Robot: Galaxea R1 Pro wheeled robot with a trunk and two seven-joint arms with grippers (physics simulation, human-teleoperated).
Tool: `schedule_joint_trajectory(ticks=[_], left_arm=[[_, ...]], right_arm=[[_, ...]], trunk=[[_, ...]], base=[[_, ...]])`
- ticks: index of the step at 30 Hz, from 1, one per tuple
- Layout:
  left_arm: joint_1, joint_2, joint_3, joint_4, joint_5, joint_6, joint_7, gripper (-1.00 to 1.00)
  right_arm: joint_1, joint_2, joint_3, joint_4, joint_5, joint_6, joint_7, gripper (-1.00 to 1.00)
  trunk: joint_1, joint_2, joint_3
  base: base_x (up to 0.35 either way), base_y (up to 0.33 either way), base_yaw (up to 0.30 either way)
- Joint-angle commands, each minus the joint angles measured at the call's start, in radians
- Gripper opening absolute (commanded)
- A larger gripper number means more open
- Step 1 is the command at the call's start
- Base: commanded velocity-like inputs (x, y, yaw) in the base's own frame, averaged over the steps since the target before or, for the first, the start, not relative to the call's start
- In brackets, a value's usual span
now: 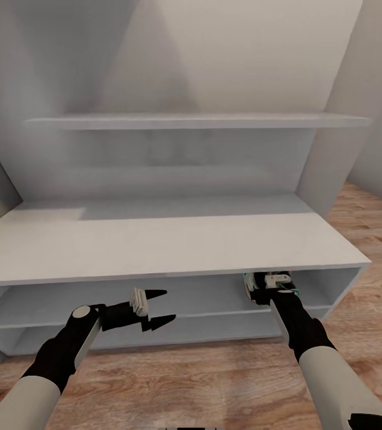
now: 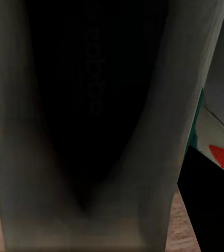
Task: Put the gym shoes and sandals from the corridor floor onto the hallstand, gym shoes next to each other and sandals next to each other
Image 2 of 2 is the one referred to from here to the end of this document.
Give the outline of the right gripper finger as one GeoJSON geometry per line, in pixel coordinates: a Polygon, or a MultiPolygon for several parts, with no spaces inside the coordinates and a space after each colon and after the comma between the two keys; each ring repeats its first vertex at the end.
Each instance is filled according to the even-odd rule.
{"type": "Polygon", "coordinates": [[[224,170],[189,145],[177,184],[201,252],[224,252],[224,170]]]}

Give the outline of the gym shoe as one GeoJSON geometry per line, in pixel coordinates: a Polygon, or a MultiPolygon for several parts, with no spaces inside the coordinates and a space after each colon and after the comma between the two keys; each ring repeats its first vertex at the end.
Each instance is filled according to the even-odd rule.
{"type": "Polygon", "coordinates": [[[189,145],[224,170],[224,18],[189,145]]]}
{"type": "Polygon", "coordinates": [[[164,252],[224,0],[0,0],[6,252],[164,252]]]}

